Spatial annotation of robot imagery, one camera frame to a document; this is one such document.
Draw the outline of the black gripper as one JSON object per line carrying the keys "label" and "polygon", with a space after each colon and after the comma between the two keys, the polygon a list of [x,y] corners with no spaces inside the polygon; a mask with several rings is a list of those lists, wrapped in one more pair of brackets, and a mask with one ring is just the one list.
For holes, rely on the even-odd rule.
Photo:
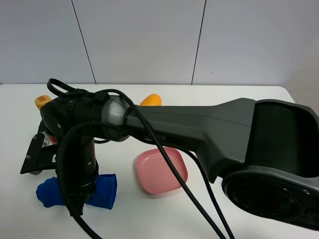
{"label": "black gripper", "polygon": [[93,137],[72,137],[58,159],[62,159],[62,177],[65,193],[74,210],[83,215],[84,203],[93,195],[94,180],[98,177],[99,166],[95,156]]}

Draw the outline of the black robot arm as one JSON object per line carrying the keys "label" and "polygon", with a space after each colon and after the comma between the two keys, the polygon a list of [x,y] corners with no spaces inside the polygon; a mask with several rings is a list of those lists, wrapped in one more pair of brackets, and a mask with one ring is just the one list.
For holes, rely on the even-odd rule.
{"label": "black robot arm", "polygon": [[311,230],[319,228],[319,118],[306,106],[239,98],[215,106],[148,106],[120,96],[64,94],[40,110],[62,140],[80,134],[121,142],[129,136],[192,151],[210,182],[240,209]]}

